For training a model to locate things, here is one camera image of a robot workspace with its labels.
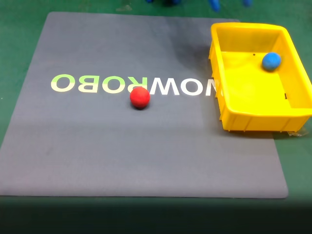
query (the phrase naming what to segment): red ball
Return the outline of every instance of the red ball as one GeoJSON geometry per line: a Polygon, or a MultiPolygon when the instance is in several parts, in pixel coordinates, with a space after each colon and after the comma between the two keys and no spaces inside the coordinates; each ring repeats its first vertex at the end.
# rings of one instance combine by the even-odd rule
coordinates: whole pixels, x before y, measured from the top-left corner
{"type": "Polygon", "coordinates": [[[150,93],[143,87],[137,87],[130,93],[130,101],[136,108],[143,109],[150,102],[150,93]]]}

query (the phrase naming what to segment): gray mat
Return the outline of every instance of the gray mat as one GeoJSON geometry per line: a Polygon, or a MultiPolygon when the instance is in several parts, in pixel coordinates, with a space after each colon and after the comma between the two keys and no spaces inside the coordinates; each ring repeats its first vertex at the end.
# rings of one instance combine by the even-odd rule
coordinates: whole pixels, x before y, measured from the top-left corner
{"type": "Polygon", "coordinates": [[[272,136],[218,120],[207,56],[211,25],[226,21],[50,13],[1,146],[0,195],[286,197],[272,136]],[[61,74],[75,84],[51,85],[61,74]],[[86,75],[96,93],[79,90],[86,75]],[[105,92],[110,76],[124,89],[112,79],[104,88],[120,92],[105,92]],[[128,77],[177,88],[155,86],[138,111],[128,77]]]}

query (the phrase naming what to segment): letter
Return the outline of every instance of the letter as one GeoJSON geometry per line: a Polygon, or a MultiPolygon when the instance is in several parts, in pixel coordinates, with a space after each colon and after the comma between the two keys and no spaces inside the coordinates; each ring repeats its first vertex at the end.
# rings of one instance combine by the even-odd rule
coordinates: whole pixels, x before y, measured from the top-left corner
{"type": "Polygon", "coordinates": [[[170,84],[172,85],[172,89],[174,90],[174,94],[175,95],[180,95],[179,90],[177,89],[177,86],[176,86],[176,82],[175,82],[175,80],[173,78],[168,78],[165,88],[164,88],[164,86],[161,83],[161,79],[160,78],[155,78],[154,81],[153,81],[152,87],[151,87],[151,91],[150,91],[151,95],[155,94],[155,90],[156,90],[157,84],[159,85],[160,92],[163,95],[167,95],[168,94],[168,91],[169,91],[169,88],[170,88],[170,84]]]}
{"type": "Polygon", "coordinates": [[[57,92],[69,91],[74,87],[74,85],[75,85],[75,78],[71,75],[68,75],[68,74],[58,75],[58,76],[54,77],[53,80],[51,81],[52,89],[57,91],[57,92]],[[69,79],[69,85],[66,88],[58,88],[57,82],[61,78],[68,78],[69,79]]]}
{"type": "Polygon", "coordinates": [[[98,80],[99,76],[82,76],[79,78],[81,85],[78,90],[83,93],[97,93],[98,92],[98,80]],[[86,82],[85,79],[93,79],[93,82],[86,82]],[[85,89],[86,86],[91,86],[92,89],[85,89]]]}
{"type": "Polygon", "coordinates": [[[112,76],[112,77],[108,77],[108,78],[105,78],[104,81],[103,81],[103,84],[102,84],[102,87],[104,89],[104,91],[106,91],[107,93],[109,94],[117,94],[117,93],[120,93],[124,88],[125,88],[125,81],[123,80],[123,78],[121,77],[115,77],[115,76],[112,76]],[[120,85],[119,85],[119,88],[115,89],[115,90],[112,90],[108,87],[108,82],[112,79],[116,79],[119,81],[120,85]]]}
{"type": "Polygon", "coordinates": [[[211,94],[211,85],[213,86],[214,90],[216,91],[215,81],[213,79],[209,79],[208,84],[207,84],[206,96],[210,96],[210,94],[211,94]]]}
{"type": "Polygon", "coordinates": [[[129,93],[131,93],[131,91],[133,90],[134,87],[138,87],[138,86],[141,86],[141,87],[147,89],[147,77],[143,77],[142,78],[142,83],[141,84],[139,84],[134,77],[128,77],[128,78],[133,83],[133,84],[130,84],[128,86],[129,93]]]}
{"type": "Polygon", "coordinates": [[[187,95],[191,95],[191,96],[196,96],[196,95],[199,95],[201,94],[201,92],[203,92],[203,85],[200,83],[199,80],[197,79],[192,79],[192,78],[189,78],[189,79],[185,79],[181,82],[181,90],[187,94],[187,95]],[[188,82],[194,82],[197,84],[197,90],[195,92],[190,92],[186,89],[186,84],[188,82]]]}

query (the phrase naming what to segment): plastic bin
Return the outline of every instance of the plastic bin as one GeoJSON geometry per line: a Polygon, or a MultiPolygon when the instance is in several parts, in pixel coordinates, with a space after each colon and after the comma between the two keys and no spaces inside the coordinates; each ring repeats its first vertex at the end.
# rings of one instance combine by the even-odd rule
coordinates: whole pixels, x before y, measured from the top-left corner
{"type": "Polygon", "coordinates": [[[312,85],[287,30],[258,23],[216,23],[211,60],[223,129],[298,131],[312,116],[312,85]],[[262,68],[268,52],[282,58],[262,68]]]}

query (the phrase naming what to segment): green floor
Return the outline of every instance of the green floor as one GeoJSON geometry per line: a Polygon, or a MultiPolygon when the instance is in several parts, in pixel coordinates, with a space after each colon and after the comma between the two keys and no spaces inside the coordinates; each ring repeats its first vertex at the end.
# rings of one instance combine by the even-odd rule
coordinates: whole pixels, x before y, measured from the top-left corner
{"type": "MultiPolygon", "coordinates": [[[[243,7],[241,0],[221,0],[221,3],[221,12],[215,13],[207,0],[182,0],[182,4],[172,7],[162,0],[152,4],[144,0],[1,0],[0,142],[45,18],[51,11],[234,18],[282,25],[288,29],[312,77],[312,0],[254,0],[252,8],[243,7]]],[[[285,200],[1,197],[0,230],[7,228],[6,233],[28,229],[47,232],[47,227],[53,223],[48,230],[55,232],[58,227],[77,233],[106,227],[119,233],[140,226],[145,232],[158,233],[165,230],[163,225],[186,232],[207,228],[226,231],[240,229],[242,222],[256,224],[259,219],[265,224],[298,222],[296,225],[301,226],[305,215],[310,214],[304,207],[312,204],[312,120],[305,128],[310,134],[304,137],[275,135],[289,187],[289,197],[285,200]]]]}

